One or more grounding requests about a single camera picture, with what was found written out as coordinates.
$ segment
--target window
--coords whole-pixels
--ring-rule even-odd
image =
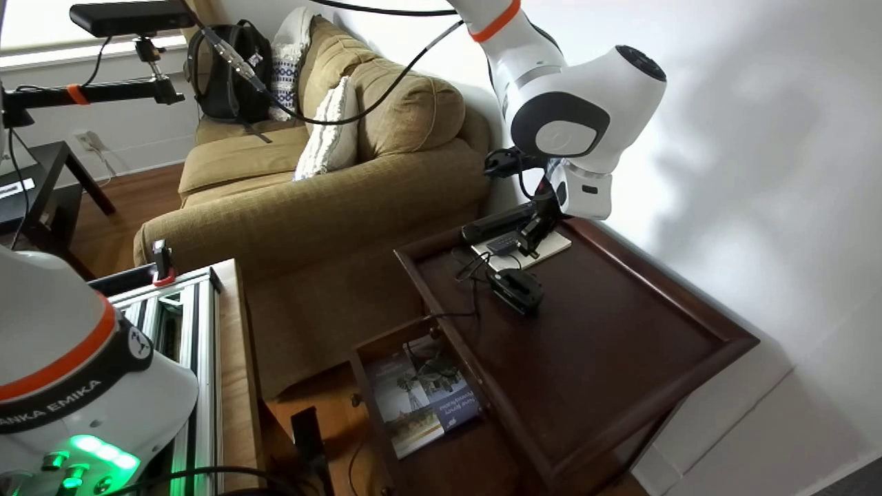
[[[87,31],[68,20],[68,4],[74,3],[97,0],[2,0],[0,46],[19,51],[97,42]]]

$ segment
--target black cable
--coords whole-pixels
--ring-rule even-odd
[[[25,186],[25,173],[19,167],[19,159],[16,159],[16,145],[14,145],[14,137],[25,145],[25,141],[19,137],[19,131],[14,128],[5,128],[5,149],[9,149],[9,162],[10,162],[10,171],[16,173],[16,181],[23,186],[23,221],[16,226],[16,230],[10,235],[9,246],[5,247],[16,247],[19,246],[19,237],[25,230],[25,221],[27,221],[27,204],[30,204],[30,195],[27,195],[27,186]]]
[[[23,93],[23,91],[43,91],[42,84],[16,84],[14,93]]]
[[[322,122],[322,117],[312,117],[312,116],[297,116],[297,112],[291,112],[286,104],[280,104],[280,100],[275,100],[272,104],[275,108],[280,108],[285,112],[290,112],[291,117],[300,117],[300,122],[307,122],[307,123],[322,123],[322,126],[342,126],[342,123],[353,123],[353,122],[362,122],[364,116],[370,116],[373,109],[378,109],[385,100],[388,100],[388,93],[406,80],[406,73],[435,46],[435,43],[442,43],[451,31],[457,31],[462,21],[451,21],[447,31],[442,31],[426,46],[422,46],[413,57],[410,57],[410,62],[391,80],[391,84],[381,93],[381,100],[378,101],[373,101],[370,108],[364,108],[362,112],[356,112],[356,116],[348,116],[348,117],[338,117],[338,122]]]
[[[523,171],[517,171],[517,186],[520,186],[520,195],[523,195],[523,197],[531,197],[531,195],[535,195],[535,192],[530,192],[526,185],[523,185]]]
[[[356,472],[356,458],[358,458],[358,451],[362,451],[364,443],[367,443],[367,432],[358,436],[356,451],[349,454],[349,462],[348,462],[348,477],[349,477],[349,489],[353,489],[353,496],[358,496],[353,472]]]
[[[271,483],[271,487],[278,489],[278,494],[268,489],[272,496],[302,496],[300,489],[290,487],[285,478],[278,478],[278,477],[272,477],[272,473],[268,473],[262,469],[251,469],[251,466],[199,466],[199,469],[187,469],[187,472],[174,472],[174,473],[167,473],[163,478],[154,478],[152,485],[165,485],[172,478],[185,478],[185,477],[199,477],[199,473],[205,473],[205,477],[209,477],[209,473],[251,473],[251,477],[260,477],[260,478]],[[143,478],[129,485],[129,487],[105,494],[105,496],[125,496],[125,494],[140,494],[140,489],[147,489]]]
[[[438,314],[426,314],[426,320],[457,320],[457,316],[480,320],[480,292],[476,292],[476,286],[488,284],[491,258],[493,258],[493,250],[471,254],[468,258],[462,258],[462,266],[455,269],[457,280],[468,279],[471,308],[438,310]]]
[[[362,14],[384,14],[384,17],[457,17],[457,11],[396,11],[396,7],[370,7],[370,4],[353,4],[353,3],[333,3],[333,0],[312,0],[319,4],[342,7],[342,11],[362,11]]]
[[[94,57],[94,69],[90,69],[90,73],[85,76],[82,89],[90,84],[94,76],[98,73],[103,57],[105,57],[105,46],[110,43],[110,38],[114,38],[114,36],[108,36],[108,38],[103,42],[98,55]]]

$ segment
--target electrical outlet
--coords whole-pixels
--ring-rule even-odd
[[[105,142],[94,128],[78,128],[74,141],[82,145],[82,151],[105,151]]]

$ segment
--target green light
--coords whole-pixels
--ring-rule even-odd
[[[74,436],[72,443],[74,443],[78,448],[82,448],[82,451],[94,451],[94,448],[103,445],[103,440],[94,437],[94,436]]]
[[[60,485],[63,485],[63,487],[79,487],[82,478],[79,478],[79,477],[67,477]]]
[[[125,469],[125,472],[134,472],[134,469],[140,466],[140,461],[132,458],[132,454],[127,454],[127,451],[122,451],[122,454],[115,458],[115,466]]]
[[[140,466],[140,461],[134,454],[129,454],[114,443],[105,443],[97,436],[74,436],[72,445],[78,445],[79,451],[94,454],[105,462],[114,462],[115,469],[129,472],[129,473]]]
[[[82,477],[85,477],[87,466],[85,462],[78,462],[67,477],[63,477],[63,487],[79,487],[82,485]]]
[[[43,472],[60,472],[68,458],[72,458],[68,451],[50,451],[43,458]]]

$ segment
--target red stripe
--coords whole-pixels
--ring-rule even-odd
[[[85,93],[79,91],[79,84],[67,84],[67,97],[74,100],[74,104],[87,104]]]
[[[78,365],[82,365],[94,353],[98,353],[110,342],[114,330],[115,330],[115,310],[105,301],[103,320],[90,327],[90,332],[78,346],[72,346],[67,354],[60,354],[59,360],[46,363],[38,371],[0,386],[0,403],[10,403],[25,394],[42,390],[54,379],[72,375]]]
[[[508,21],[512,21],[517,17],[517,11],[520,11],[520,0],[512,0],[491,24],[471,32],[471,38],[480,43],[493,38]]]
[[[177,273],[167,269],[167,275],[165,275],[165,279],[156,279],[154,286],[172,286],[174,280],[177,280]]]

